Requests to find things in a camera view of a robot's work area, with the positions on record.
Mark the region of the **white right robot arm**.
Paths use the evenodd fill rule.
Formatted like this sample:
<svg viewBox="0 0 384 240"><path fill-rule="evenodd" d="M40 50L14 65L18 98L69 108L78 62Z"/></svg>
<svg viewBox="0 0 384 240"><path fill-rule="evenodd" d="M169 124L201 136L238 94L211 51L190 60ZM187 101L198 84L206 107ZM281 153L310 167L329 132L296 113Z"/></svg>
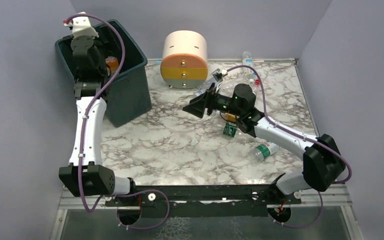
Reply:
<svg viewBox="0 0 384 240"><path fill-rule="evenodd" d="M303 162L301 170L284 173L269 185L274 198L280 199L300 190L326 191L347 166L334 139L327 134L306 134L275 122L255 107L256 99L251 87L244 83L234 87L231 97L217 93L211 85L182 109L198 118L213 111L234 115L243 133L270 141L299 157Z"/></svg>

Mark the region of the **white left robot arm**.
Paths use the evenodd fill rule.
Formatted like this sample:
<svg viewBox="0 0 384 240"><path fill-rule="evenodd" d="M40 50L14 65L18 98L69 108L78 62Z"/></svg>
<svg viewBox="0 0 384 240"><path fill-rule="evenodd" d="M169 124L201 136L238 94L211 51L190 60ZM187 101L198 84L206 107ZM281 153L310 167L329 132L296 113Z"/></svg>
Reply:
<svg viewBox="0 0 384 240"><path fill-rule="evenodd" d="M107 69L104 48L92 36L75 36L70 42L74 73L77 124L68 166L59 179L75 197L128 195L133 180L116 177L101 157L102 122L107 109L106 88L113 77Z"/></svg>

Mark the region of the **brown tea bottle red label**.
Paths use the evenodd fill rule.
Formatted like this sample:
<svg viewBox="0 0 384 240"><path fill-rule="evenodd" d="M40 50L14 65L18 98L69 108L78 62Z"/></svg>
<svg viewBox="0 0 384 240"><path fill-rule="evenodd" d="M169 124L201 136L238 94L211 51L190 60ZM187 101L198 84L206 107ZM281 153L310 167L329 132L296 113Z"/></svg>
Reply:
<svg viewBox="0 0 384 240"><path fill-rule="evenodd" d="M221 117L224 121L229 122L229 123L233 123L233 124L236 124L237 119L238 119L238 116L237 116L237 115L230 114L230 113L228 113L228 112L220 112L219 115L220 115L220 117Z"/></svg>

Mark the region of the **orange label juice bottle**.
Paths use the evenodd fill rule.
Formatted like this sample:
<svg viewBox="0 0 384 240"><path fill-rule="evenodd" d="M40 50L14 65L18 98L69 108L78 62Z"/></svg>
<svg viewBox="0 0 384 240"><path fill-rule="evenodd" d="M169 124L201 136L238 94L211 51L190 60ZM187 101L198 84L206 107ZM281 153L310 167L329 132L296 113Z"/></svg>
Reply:
<svg viewBox="0 0 384 240"><path fill-rule="evenodd" d="M108 56L105 59L108 77L112 77L119 67L119 61L115 56Z"/></svg>

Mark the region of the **green label bottle dark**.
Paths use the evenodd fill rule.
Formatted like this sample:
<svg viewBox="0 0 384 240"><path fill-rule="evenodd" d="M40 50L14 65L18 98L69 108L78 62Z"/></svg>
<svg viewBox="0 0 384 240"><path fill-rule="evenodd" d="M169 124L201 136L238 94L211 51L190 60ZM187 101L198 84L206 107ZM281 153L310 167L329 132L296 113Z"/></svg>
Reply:
<svg viewBox="0 0 384 240"><path fill-rule="evenodd" d="M239 137L239 136L244 138L256 137L251 127L248 124L245 124L244 122L239 122L237 124L235 122L227 121L225 123L222 134L230 138Z"/></svg>

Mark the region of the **green label water bottle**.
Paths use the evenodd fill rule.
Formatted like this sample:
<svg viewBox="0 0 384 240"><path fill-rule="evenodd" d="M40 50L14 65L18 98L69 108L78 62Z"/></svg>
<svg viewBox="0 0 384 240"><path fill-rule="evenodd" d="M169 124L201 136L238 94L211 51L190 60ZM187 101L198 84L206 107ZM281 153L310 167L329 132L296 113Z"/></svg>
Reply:
<svg viewBox="0 0 384 240"><path fill-rule="evenodd" d="M252 150L252 155L259 161L264 161L274 153L280 150L280 146L271 142L271 141L265 141L261 143L260 145L256 146Z"/></svg>

